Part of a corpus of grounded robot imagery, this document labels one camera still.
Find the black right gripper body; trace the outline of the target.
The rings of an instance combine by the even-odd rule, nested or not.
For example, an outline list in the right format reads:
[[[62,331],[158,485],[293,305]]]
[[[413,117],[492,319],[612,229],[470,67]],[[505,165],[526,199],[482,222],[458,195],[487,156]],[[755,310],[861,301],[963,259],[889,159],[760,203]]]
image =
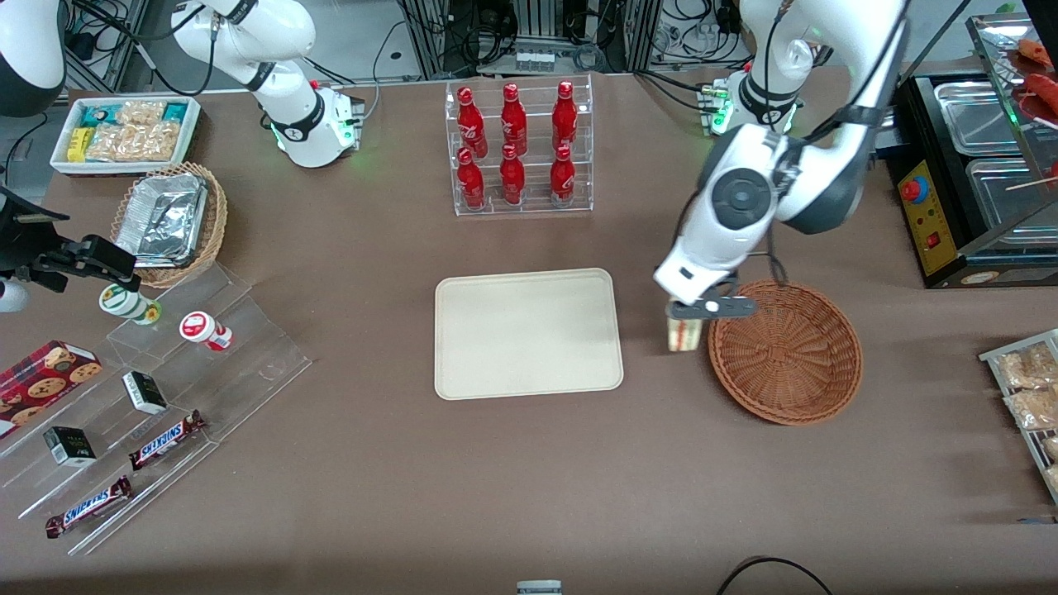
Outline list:
[[[63,249],[66,240],[54,223],[68,220],[69,215],[37,206],[7,186],[1,193],[1,275],[11,278],[19,268]]]

